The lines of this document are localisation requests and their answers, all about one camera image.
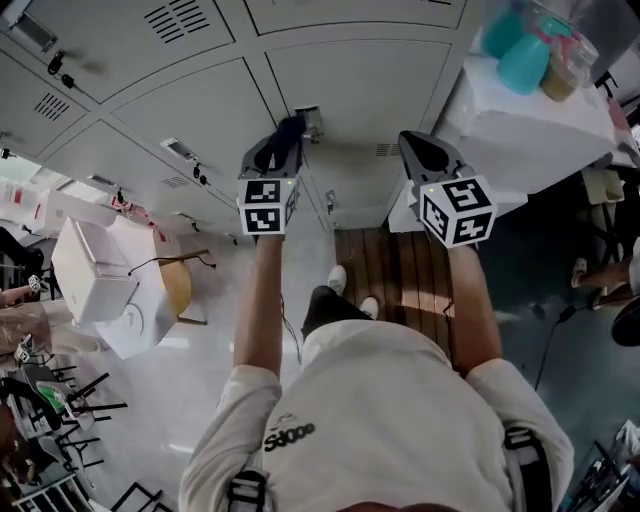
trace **white sneaker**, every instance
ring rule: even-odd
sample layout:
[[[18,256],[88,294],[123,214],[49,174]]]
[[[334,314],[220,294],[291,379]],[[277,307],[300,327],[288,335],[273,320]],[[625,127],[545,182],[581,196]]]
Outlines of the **white sneaker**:
[[[347,271],[342,265],[336,265],[329,272],[327,286],[331,288],[337,295],[342,297],[344,289],[347,286]]]
[[[378,319],[378,301],[373,297],[367,297],[360,304],[360,311],[367,315],[371,320]]]

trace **white t-shirt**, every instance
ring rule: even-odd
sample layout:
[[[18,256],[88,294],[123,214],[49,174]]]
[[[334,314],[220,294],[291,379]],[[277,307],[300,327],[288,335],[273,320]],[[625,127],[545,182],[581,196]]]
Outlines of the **white t-shirt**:
[[[510,363],[490,361],[465,381],[417,331],[346,320],[311,333],[303,365],[284,394],[267,370],[233,370],[184,474],[182,512],[226,510],[228,483],[246,464],[269,473],[277,512],[365,501],[508,511],[505,426],[536,433],[560,504],[573,448]]]

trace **shoe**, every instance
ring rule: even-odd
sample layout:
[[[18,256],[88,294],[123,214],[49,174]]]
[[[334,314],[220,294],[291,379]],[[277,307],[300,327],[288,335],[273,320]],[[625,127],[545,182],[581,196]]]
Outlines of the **shoe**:
[[[336,265],[329,272],[327,286],[331,288],[337,295],[342,297],[344,289],[347,286],[347,271],[342,265]]]
[[[360,304],[360,311],[367,315],[371,320],[378,319],[378,301],[373,297],[367,297]]]
[[[571,271],[571,288],[578,288],[580,286],[580,280],[587,273],[587,260],[584,258],[578,258],[573,264],[573,270]]]

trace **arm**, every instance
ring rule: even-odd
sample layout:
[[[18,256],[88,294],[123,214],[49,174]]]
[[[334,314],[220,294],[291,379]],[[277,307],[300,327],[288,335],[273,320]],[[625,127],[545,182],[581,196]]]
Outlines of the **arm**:
[[[261,236],[242,301],[233,365],[257,366],[280,376],[282,363],[282,237]]]
[[[213,422],[194,450],[180,484],[180,510],[227,508],[229,481],[260,450],[267,420],[282,390],[280,279],[282,238],[258,239],[256,263],[241,302],[233,371]]]
[[[475,367],[502,357],[500,332],[476,252],[468,246],[451,249],[449,263],[456,305],[454,363],[466,377]]]
[[[20,288],[13,288],[11,290],[5,290],[0,294],[0,306],[8,306],[13,304],[17,300],[20,300],[25,295],[33,293],[30,286],[21,286]]]
[[[571,442],[520,372],[502,360],[498,324],[478,255],[470,247],[458,247],[449,251],[449,259],[456,304],[456,364],[505,429],[529,429],[542,443],[549,464],[555,510],[573,473]]]

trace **person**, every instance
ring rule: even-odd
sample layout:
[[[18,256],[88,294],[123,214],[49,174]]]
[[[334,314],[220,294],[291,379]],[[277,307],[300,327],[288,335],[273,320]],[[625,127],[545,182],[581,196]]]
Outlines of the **person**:
[[[302,373],[283,392],[282,243],[279,236],[257,241],[233,371],[183,475],[182,512],[239,510],[229,508],[228,493],[246,468],[266,475],[271,509],[279,512],[513,510],[504,449],[511,427],[540,441],[548,509],[558,508],[573,448],[533,388],[502,359],[472,248],[449,253],[459,374],[421,333],[374,321],[375,308],[364,305],[369,318],[341,297],[346,273],[338,267],[328,288],[313,292]]]
[[[0,368],[14,370],[14,357],[21,341],[31,334],[36,352],[78,354],[101,350],[96,336],[80,332],[73,326],[73,315],[64,300],[30,302],[12,306],[32,292],[23,286],[0,292]]]
[[[626,306],[640,295],[640,255],[625,258],[619,263],[610,263],[592,272],[587,271],[587,260],[578,258],[573,266],[571,287],[598,289],[591,300],[591,309]]]
[[[25,278],[42,275],[43,252],[40,249],[27,249],[4,227],[0,227],[0,253],[9,256],[15,265],[23,266]]]

